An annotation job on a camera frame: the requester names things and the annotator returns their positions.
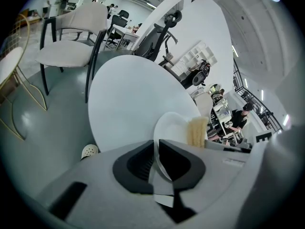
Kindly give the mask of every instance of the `black railing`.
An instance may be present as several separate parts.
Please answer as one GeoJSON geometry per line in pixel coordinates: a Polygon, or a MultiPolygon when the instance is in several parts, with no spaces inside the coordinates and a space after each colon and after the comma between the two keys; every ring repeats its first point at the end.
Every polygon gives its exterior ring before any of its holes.
{"type": "Polygon", "coordinates": [[[243,79],[240,75],[235,60],[233,83],[236,93],[240,95],[247,103],[253,104],[253,110],[268,130],[271,129],[273,132],[282,130],[282,126],[274,117],[273,113],[252,92],[244,87],[243,79]]]}

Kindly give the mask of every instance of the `office chair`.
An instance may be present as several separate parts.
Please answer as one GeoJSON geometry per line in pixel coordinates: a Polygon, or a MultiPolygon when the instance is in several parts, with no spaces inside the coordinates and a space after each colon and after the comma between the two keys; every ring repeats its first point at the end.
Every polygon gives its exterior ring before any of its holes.
{"type": "MultiPolygon", "coordinates": [[[[111,21],[111,26],[110,28],[107,30],[107,35],[109,35],[109,33],[111,33],[112,31],[112,27],[113,25],[118,25],[118,26],[121,26],[121,27],[125,27],[126,24],[127,24],[127,20],[117,16],[117,15],[113,15],[112,17],[112,21],[111,21]]],[[[117,44],[116,42],[114,42],[113,40],[118,40],[118,39],[121,39],[121,35],[118,34],[117,32],[113,33],[110,35],[109,39],[112,39],[111,42],[109,42],[108,44],[117,44]]]]}
{"type": "Polygon", "coordinates": [[[129,17],[129,13],[126,12],[125,10],[121,10],[121,11],[118,13],[118,15],[120,16],[120,18],[124,17],[124,18],[128,19],[128,17],[129,17]]]}
{"type": "Polygon", "coordinates": [[[155,61],[162,43],[168,39],[168,28],[176,26],[177,22],[182,19],[182,14],[179,10],[168,15],[165,18],[165,27],[154,24],[154,29],[145,37],[140,46],[133,53],[134,55],[155,61]]]}

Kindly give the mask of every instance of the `round table top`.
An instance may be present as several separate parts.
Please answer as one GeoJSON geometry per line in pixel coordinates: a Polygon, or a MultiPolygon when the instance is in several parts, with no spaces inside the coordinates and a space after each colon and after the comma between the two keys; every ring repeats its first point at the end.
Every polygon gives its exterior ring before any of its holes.
{"type": "Polygon", "coordinates": [[[201,116],[170,73],[133,55],[115,57],[98,70],[90,88],[88,111],[101,152],[152,140],[155,125],[166,112],[201,116]]]}
{"type": "Polygon", "coordinates": [[[14,48],[12,51],[0,61],[0,84],[2,84],[6,78],[15,70],[19,60],[22,56],[22,47],[14,48]]]}

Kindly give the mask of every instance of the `gold wire chair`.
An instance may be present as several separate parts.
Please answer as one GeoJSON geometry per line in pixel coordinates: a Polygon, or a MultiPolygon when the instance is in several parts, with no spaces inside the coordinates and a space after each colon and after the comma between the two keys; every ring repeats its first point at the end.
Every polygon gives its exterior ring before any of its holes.
{"type": "MultiPolygon", "coordinates": [[[[26,90],[26,92],[34,99],[34,101],[43,109],[43,110],[47,110],[47,106],[46,106],[46,102],[44,100],[44,97],[41,93],[41,91],[34,86],[33,84],[31,84],[29,82],[29,80],[25,77],[25,75],[23,74],[22,70],[19,67],[19,63],[20,60],[22,58],[22,56],[24,55],[24,52],[26,50],[26,47],[28,45],[29,42],[29,37],[30,37],[30,23],[27,20],[27,18],[22,15],[19,14],[16,22],[13,25],[12,30],[10,31],[10,33],[8,34],[7,38],[5,39],[5,41],[3,42],[3,50],[2,53],[0,55],[0,61],[2,59],[4,59],[13,49],[17,48],[17,47],[22,47],[23,52],[18,60],[18,63],[16,64],[14,70],[10,73],[10,75],[0,84],[0,90],[4,87],[4,85],[12,78],[14,78],[14,80],[16,81],[16,83],[19,85],[21,84],[22,87],[26,90]],[[21,24],[24,24],[26,22],[26,31],[21,30],[20,26],[21,24]],[[25,79],[25,81],[22,80],[22,78],[20,77],[19,73],[21,73],[21,75],[23,76],[23,78],[25,79]],[[43,101],[43,105],[33,96],[33,94],[30,92],[30,90],[27,88],[26,83],[33,87],[34,89],[36,89],[41,97],[42,97],[42,101],[43,101]]],[[[1,118],[0,118],[0,122],[4,124],[4,126],[10,130],[16,137],[18,137],[21,140],[24,140],[24,138],[21,136],[21,134],[17,131],[14,121],[13,121],[13,106],[12,106],[12,102],[5,96],[3,95],[4,100],[7,100],[10,103],[10,118],[11,118],[11,125],[12,128],[10,128],[1,118]]]]}

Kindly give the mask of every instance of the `table leg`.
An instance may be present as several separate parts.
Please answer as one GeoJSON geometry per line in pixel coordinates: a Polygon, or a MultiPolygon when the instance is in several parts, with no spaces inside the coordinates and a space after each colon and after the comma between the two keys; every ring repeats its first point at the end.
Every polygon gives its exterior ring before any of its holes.
{"type": "Polygon", "coordinates": [[[111,31],[109,31],[109,34],[108,34],[108,37],[107,37],[106,43],[105,43],[104,48],[103,48],[103,51],[104,51],[104,50],[105,50],[105,48],[106,48],[106,45],[107,45],[108,39],[109,39],[109,37],[110,37],[110,35],[111,35],[112,31],[113,31],[113,29],[112,29],[111,31]]]}
{"type": "Polygon", "coordinates": [[[19,71],[21,72],[21,74],[22,74],[22,76],[25,78],[25,80],[29,83],[29,85],[30,85],[31,87],[35,88],[35,89],[40,93],[40,95],[41,95],[41,97],[42,97],[42,101],[43,101],[43,105],[44,105],[44,106],[42,106],[42,104],[39,103],[38,100],[37,100],[37,99],[33,96],[33,94],[29,91],[29,89],[28,89],[27,86],[24,84],[24,82],[22,81],[20,75],[18,74],[18,72],[17,72],[17,70],[16,70],[16,71],[15,71],[15,75],[16,75],[17,79],[19,80],[19,82],[21,83],[22,87],[23,87],[23,88],[27,91],[27,93],[34,99],[34,101],[35,101],[41,108],[43,108],[43,110],[47,111],[47,110],[48,110],[48,109],[47,109],[47,105],[46,105],[46,102],[45,102],[45,100],[44,100],[44,97],[43,97],[41,91],[40,91],[36,86],[34,86],[33,84],[31,84],[31,83],[29,82],[29,80],[25,77],[25,75],[23,74],[23,72],[21,71],[21,69],[19,68],[19,66],[17,66],[17,68],[19,69],[19,71]]]}
{"type": "Polygon", "coordinates": [[[24,141],[24,138],[20,135],[20,133],[17,131],[15,124],[14,124],[14,120],[13,120],[13,103],[8,100],[6,98],[6,96],[2,95],[9,103],[10,103],[10,121],[12,123],[13,129],[10,128],[1,118],[0,118],[0,122],[10,131],[12,132],[17,138],[21,139],[22,141],[24,141]]]}
{"type": "Polygon", "coordinates": [[[116,46],[115,50],[118,50],[118,48],[119,48],[121,42],[123,41],[124,35],[122,36],[122,38],[121,38],[121,40],[119,41],[118,45],[116,46]]]}
{"type": "Polygon", "coordinates": [[[62,29],[59,30],[59,41],[61,41],[62,29]]]}

